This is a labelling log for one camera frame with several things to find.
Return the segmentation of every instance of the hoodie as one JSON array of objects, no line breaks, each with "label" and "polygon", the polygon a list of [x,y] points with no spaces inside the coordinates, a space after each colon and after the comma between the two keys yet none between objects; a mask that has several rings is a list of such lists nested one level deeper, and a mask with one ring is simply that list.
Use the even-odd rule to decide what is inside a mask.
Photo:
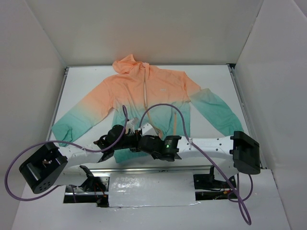
[{"label": "hoodie", "polygon": [[[115,61],[113,68],[118,74],[104,79],[52,127],[57,140],[75,141],[102,121],[112,108],[115,109],[112,126],[123,125],[125,116],[122,105],[127,107],[129,119],[137,117],[140,120],[148,107],[158,103],[173,104],[182,112],[188,135],[189,102],[223,135],[243,131],[239,119],[229,106],[209,89],[201,89],[183,71],[159,69],[135,61],[133,55]],[[151,109],[143,124],[147,122],[155,127],[162,139],[169,135],[184,135],[181,118],[171,107]],[[117,163],[147,155],[128,149],[116,150],[114,153]]]}]

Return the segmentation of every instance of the black mount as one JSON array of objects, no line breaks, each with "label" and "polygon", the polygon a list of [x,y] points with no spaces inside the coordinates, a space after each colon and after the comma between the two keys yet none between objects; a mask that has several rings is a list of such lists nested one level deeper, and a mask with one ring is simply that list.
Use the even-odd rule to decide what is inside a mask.
[{"label": "black mount", "polygon": [[235,131],[230,139],[234,140],[234,148],[230,150],[230,154],[233,155],[234,167],[241,173],[259,174],[259,143],[241,131]]},{"label": "black mount", "polygon": [[67,164],[58,147],[47,143],[39,148],[19,167],[19,171],[31,187],[34,194],[48,190],[57,180]]},{"label": "black mount", "polygon": [[177,145],[180,139],[181,136],[167,136],[165,140],[161,140],[157,136],[144,136],[139,142],[138,150],[162,161],[181,160],[177,154],[179,152]]},{"label": "black mount", "polygon": [[92,172],[84,165],[80,165],[80,168],[86,173],[87,179],[83,182],[80,188],[85,192],[93,192],[94,187],[99,191],[102,189],[103,192],[106,191],[106,186],[103,185],[99,177],[94,177]]}]

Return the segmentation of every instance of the purple cable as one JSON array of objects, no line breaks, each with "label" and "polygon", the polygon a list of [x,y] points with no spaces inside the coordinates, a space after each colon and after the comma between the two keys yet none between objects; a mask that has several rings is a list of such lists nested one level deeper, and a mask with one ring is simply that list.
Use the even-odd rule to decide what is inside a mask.
[{"label": "purple cable", "polygon": [[[246,201],[247,199],[250,198],[250,196],[251,196],[252,193],[253,193],[253,189],[254,189],[253,179],[251,178],[251,175],[248,175],[248,176],[249,176],[249,179],[250,179],[250,191],[249,191],[249,194],[247,195],[247,197],[245,197],[245,198],[243,199],[243,201]],[[237,177],[236,189],[237,189],[237,191],[239,192],[239,190],[240,190],[240,188],[239,188],[239,186],[240,186],[239,174],[237,174],[236,177]],[[231,201],[231,202],[234,202],[234,203],[238,203],[237,200],[232,200],[232,199],[229,198],[229,196],[230,196],[232,193],[233,193],[233,192],[228,193],[228,200]]]},{"label": "purple cable", "polygon": [[[181,116],[181,119],[182,119],[182,125],[183,125],[183,132],[184,132],[184,136],[186,137],[186,139],[189,141],[189,137],[187,135],[187,131],[186,131],[186,125],[185,125],[185,122],[184,122],[184,117],[181,113],[181,111],[175,107],[174,105],[172,104],[167,104],[167,103],[159,103],[159,104],[155,104],[151,107],[149,107],[143,114],[141,120],[140,120],[140,125],[139,125],[139,128],[141,128],[142,126],[142,121],[145,117],[145,115],[148,113],[149,110],[151,110],[152,108],[154,107],[157,107],[157,106],[160,106],[160,105],[166,105],[166,106],[170,106],[170,107],[173,107],[174,109],[176,109],[178,111],[178,113],[180,114]],[[240,194],[239,194],[239,191],[237,191],[235,189],[235,187],[232,185],[232,183],[229,181],[229,179],[227,178],[227,176],[225,175],[225,173],[221,170],[221,168],[204,152],[202,151],[197,145],[195,145],[193,142],[192,142],[192,146],[194,146],[199,152],[201,152],[207,159],[208,161],[210,161],[210,163],[217,169],[217,171],[219,171],[219,173],[222,175],[222,177],[226,180],[227,184],[230,186],[230,188],[233,190],[234,194],[237,196],[238,198],[238,203],[239,203],[239,209],[240,209],[240,212],[241,212],[241,215],[242,215],[242,218],[244,219],[244,221],[248,224],[248,225],[251,225],[251,218],[250,218],[250,215],[249,215],[249,212],[248,212],[248,209],[246,208],[246,205],[244,204],[244,201],[242,200],[242,198],[240,197]]]},{"label": "purple cable", "polygon": [[50,143],[50,142],[53,142],[53,143],[64,143],[64,144],[69,144],[69,145],[73,145],[75,147],[78,147],[82,150],[85,150],[87,152],[104,152],[104,151],[107,151],[109,150],[110,148],[112,148],[114,145],[116,145],[117,142],[119,142],[119,140],[121,139],[121,137],[124,135],[125,131],[126,131],[126,125],[127,125],[127,120],[128,120],[128,112],[127,112],[127,108],[123,105],[123,111],[124,111],[124,115],[125,115],[125,124],[124,124],[124,128],[122,130],[122,132],[120,133],[120,136],[117,138],[116,141],[114,141],[113,144],[111,144],[109,147],[105,148],[105,149],[101,149],[101,150],[91,150],[91,149],[86,149],[86,148],[83,148],[81,145],[77,145],[75,143],[72,143],[72,142],[68,142],[68,141],[64,141],[64,140],[49,140],[49,141],[43,141],[43,142],[40,142],[40,143],[37,143],[35,145],[32,145],[28,148],[26,148],[25,150],[23,150],[21,153],[19,153],[14,159],[13,161],[10,163],[6,173],[5,173],[5,177],[4,177],[4,186],[5,186],[5,189],[7,191],[7,193],[13,197],[14,199],[16,200],[20,200],[20,201],[33,201],[33,200],[37,200],[37,199],[40,199],[44,196],[47,196],[49,193],[51,193],[52,191],[54,191],[55,189],[57,189],[58,187],[60,187],[60,185],[57,185],[55,186],[54,188],[52,188],[51,190],[49,190],[48,192],[40,195],[40,196],[37,196],[37,197],[33,197],[33,198],[21,198],[21,197],[18,197],[16,195],[14,195],[10,188],[9,188],[9,185],[8,185],[8,177],[9,177],[9,173],[10,173],[10,170],[12,168],[12,166],[15,164],[15,162],[18,160],[18,158],[20,158],[25,152],[29,151],[30,149],[36,147],[36,146],[39,146],[39,145],[44,145],[44,144],[47,144],[47,143]]}]

